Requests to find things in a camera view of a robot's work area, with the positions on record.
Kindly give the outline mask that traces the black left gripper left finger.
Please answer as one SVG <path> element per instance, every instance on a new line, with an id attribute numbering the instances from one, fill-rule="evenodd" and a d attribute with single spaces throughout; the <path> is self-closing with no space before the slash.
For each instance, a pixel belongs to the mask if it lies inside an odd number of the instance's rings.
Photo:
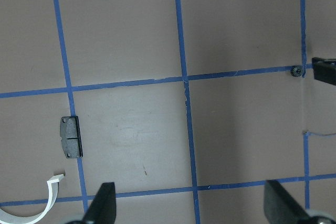
<path id="1" fill-rule="evenodd" d="M 81 223 L 114 224 L 117 216 L 115 190 L 113 182 L 101 184 Z"/>

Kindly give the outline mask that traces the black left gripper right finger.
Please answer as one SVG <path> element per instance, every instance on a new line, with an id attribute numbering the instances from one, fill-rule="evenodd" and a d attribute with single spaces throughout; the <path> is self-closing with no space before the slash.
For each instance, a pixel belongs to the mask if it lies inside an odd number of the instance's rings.
<path id="1" fill-rule="evenodd" d="M 315 223 L 277 180 L 265 181 L 264 214 L 272 224 Z"/>

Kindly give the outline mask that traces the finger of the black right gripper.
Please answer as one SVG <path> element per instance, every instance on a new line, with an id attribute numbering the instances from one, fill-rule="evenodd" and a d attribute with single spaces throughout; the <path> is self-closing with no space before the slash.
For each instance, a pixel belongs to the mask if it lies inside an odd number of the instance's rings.
<path id="1" fill-rule="evenodd" d="M 312 58 L 314 79 L 336 85 L 335 80 L 335 59 Z"/>

